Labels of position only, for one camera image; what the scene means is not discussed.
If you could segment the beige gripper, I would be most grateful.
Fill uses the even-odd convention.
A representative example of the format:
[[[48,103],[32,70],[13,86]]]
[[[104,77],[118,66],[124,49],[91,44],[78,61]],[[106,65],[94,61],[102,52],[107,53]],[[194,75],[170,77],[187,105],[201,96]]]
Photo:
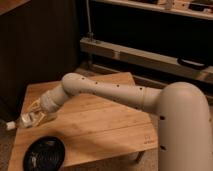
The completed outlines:
[[[46,91],[40,97],[40,100],[35,100],[27,109],[28,112],[38,112],[42,108],[42,110],[45,112],[32,114],[32,125],[40,126],[42,124],[55,120],[56,114],[54,112],[57,112],[62,105],[63,97],[60,92],[55,90]]]

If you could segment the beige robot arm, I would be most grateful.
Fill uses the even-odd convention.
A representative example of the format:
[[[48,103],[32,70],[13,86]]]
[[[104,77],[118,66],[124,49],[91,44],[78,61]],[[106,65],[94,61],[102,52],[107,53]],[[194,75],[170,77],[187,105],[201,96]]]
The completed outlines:
[[[206,96],[195,85],[176,82],[156,89],[104,83],[68,73],[58,86],[29,107],[32,125],[47,122],[64,103],[80,93],[157,115],[158,171],[213,171],[211,112]]]

